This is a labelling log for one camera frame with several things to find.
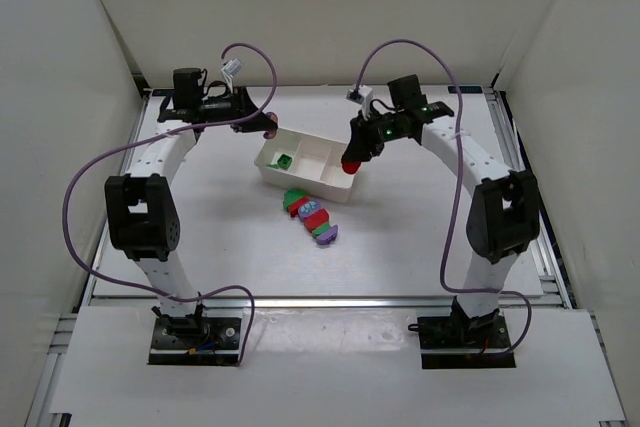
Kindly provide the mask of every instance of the wall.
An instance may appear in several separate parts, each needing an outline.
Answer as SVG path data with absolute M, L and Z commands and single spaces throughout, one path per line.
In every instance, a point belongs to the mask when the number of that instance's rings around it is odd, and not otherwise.
M 98 0 L 0 0 L 0 419 L 23 425 L 61 312 L 83 275 L 61 203 L 73 173 L 125 141 L 140 98 Z M 103 218 L 105 162 L 78 187 L 73 234 L 88 256 Z
M 640 425 L 640 0 L 557 0 L 508 89 L 581 306 Z
M 220 68 L 228 43 L 254 42 L 283 84 L 348 84 L 373 47 L 393 37 L 423 41 L 466 82 L 508 78 L 553 0 L 102 0 L 152 86 L 171 85 L 176 67 Z M 418 73 L 445 82 L 433 61 L 394 47 L 372 63 L 367 82 Z M 243 82 L 270 82 L 250 62 Z

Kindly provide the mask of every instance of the colorful toy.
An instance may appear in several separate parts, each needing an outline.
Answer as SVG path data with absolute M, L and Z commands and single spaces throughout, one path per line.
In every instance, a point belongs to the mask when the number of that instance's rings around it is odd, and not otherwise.
M 296 215 L 319 245 L 327 245 L 336 240 L 338 226 L 329 223 L 329 213 L 317 200 L 311 200 L 301 189 L 288 190 L 282 202 L 284 210 L 291 218 Z

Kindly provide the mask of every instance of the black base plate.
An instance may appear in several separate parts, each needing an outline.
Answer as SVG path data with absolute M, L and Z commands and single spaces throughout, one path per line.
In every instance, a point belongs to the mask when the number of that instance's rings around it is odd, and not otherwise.
M 505 369 L 516 366 L 512 352 L 491 353 L 492 349 L 505 350 L 511 346 L 502 316 L 496 317 L 491 329 L 464 345 L 451 335 L 448 316 L 418 317 L 417 330 L 423 369 Z
M 166 334 L 168 319 L 158 318 L 153 327 L 149 348 L 149 365 L 236 365 L 238 363 L 242 319 L 238 317 L 204 317 L 202 321 L 209 327 L 211 337 L 222 339 L 222 345 L 216 349 L 217 352 L 203 351 L 189 355 L 187 351 L 194 345 L 191 345 L 188 340 L 185 341 Z M 235 331 L 231 337 L 227 336 L 229 328 Z

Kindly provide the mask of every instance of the purple block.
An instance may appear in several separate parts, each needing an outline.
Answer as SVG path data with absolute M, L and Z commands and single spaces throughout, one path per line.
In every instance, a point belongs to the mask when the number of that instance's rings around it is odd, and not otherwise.
M 316 237 L 316 242 L 319 245 L 328 245 L 338 237 L 338 226 L 334 225 L 329 230 L 321 233 L 318 237 Z
M 304 222 L 305 219 L 311 217 L 315 212 L 322 209 L 320 202 L 317 200 L 310 200 L 306 204 L 303 204 L 298 209 L 298 218 L 301 222 Z

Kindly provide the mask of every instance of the green object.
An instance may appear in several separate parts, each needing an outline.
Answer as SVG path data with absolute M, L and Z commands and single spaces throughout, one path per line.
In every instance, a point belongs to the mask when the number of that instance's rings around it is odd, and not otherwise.
M 325 222 L 324 224 L 322 224 L 320 227 L 318 227 L 317 229 L 314 229 L 313 232 L 311 232 L 311 235 L 313 236 L 313 238 L 315 239 L 317 236 L 319 236 L 320 234 L 324 234 L 327 230 L 329 230 L 331 228 L 331 224 L 329 222 Z
M 278 159 L 278 167 L 283 170 L 287 170 L 289 167 L 291 167 L 291 162 L 293 162 L 293 159 L 291 157 L 289 157 L 287 154 L 282 154 Z
M 300 200 L 302 197 L 306 197 L 307 193 L 302 189 L 291 189 L 284 193 L 284 201 L 282 207 L 287 210 L 291 204 Z

